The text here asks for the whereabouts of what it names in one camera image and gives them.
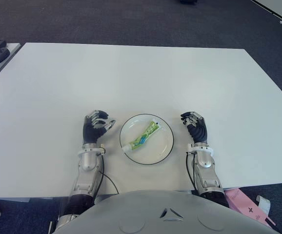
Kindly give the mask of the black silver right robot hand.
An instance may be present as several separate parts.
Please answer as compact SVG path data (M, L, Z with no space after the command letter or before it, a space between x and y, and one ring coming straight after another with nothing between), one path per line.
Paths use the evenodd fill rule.
M181 114L181 120L195 143L207 143L207 127L204 118L197 112Z

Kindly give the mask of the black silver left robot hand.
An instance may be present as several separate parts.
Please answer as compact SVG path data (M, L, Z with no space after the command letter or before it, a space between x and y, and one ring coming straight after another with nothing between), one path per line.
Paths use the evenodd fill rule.
M96 144L115 125L116 121L108 117L108 113L102 110L94 110L85 116L82 131L84 144Z

